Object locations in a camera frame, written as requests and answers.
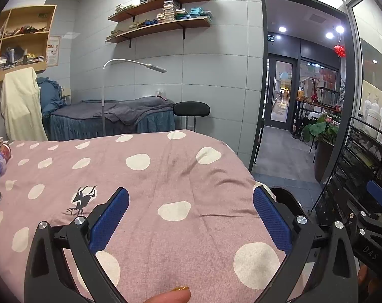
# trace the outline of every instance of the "black insect-shaped cutout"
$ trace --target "black insect-shaped cutout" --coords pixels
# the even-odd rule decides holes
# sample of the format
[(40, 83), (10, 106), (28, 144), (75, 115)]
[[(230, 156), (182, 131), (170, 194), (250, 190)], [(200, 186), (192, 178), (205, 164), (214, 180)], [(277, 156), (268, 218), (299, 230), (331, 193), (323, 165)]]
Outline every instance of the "black insect-shaped cutout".
[(69, 207), (66, 211), (70, 212), (70, 215), (83, 215), (83, 208), (87, 206), (90, 200), (96, 196), (97, 191), (95, 190), (97, 186), (94, 186), (89, 194), (83, 195), (83, 191), (89, 186), (80, 187), (77, 191), (75, 197), (72, 200), (72, 203), (77, 202), (76, 207)]

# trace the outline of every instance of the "poster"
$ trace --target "poster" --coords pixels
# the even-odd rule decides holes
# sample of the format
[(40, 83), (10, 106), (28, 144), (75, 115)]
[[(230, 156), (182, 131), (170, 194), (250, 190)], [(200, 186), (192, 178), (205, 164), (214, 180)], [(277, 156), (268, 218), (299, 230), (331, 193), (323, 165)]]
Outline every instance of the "poster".
[(50, 36), (48, 38), (48, 46), (46, 49), (46, 66), (58, 66), (59, 61), (59, 44), (61, 42), (60, 36)]

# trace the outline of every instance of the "gold fingernail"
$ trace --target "gold fingernail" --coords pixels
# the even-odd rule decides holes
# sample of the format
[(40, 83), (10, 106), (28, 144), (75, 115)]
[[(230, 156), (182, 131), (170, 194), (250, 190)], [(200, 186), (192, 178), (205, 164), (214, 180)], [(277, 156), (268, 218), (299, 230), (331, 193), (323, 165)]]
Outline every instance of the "gold fingernail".
[(190, 289), (190, 288), (188, 286), (185, 286), (185, 287), (176, 287), (175, 289), (172, 289), (171, 291), (175, 292), (177, 290), (186, 290), (186, 289)]

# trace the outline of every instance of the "blue textured pad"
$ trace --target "blue textured pad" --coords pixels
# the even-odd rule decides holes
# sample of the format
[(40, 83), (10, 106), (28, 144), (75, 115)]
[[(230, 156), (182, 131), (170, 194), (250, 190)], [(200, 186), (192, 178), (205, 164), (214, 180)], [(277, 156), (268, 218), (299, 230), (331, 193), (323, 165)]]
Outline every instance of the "blue textured pad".
[(382, 206), (382, 188), (373, 180), (366, 185), (366, 190)]
[(128, 206), (129, 193), (122, 189), (91, 228), (89, 250), (93, 254), (105, 249)]
[(260, 187), (254, 190), (253, 204), (271, 235), (275, 246), (288, 255), (292, 250), (291, 231)]

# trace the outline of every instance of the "pink polka dot bedspread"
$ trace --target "pink polka dot bedspread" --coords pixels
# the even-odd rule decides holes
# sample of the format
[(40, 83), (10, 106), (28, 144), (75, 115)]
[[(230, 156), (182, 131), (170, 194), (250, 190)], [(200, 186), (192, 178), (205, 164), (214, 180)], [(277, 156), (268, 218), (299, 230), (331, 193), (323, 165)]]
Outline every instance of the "pink polka dot bedspread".
[(22, 302), (39, 222), (87, 216), (118, 187), (129, 208), (96, 257), (130, 303), (178, 286), (190, 287), (190, 302), (252, 303), (285, 258), (254, 209), (256, 181), (221, 141), (180, 130), (11, 148), (0, 178), (0, 275)]

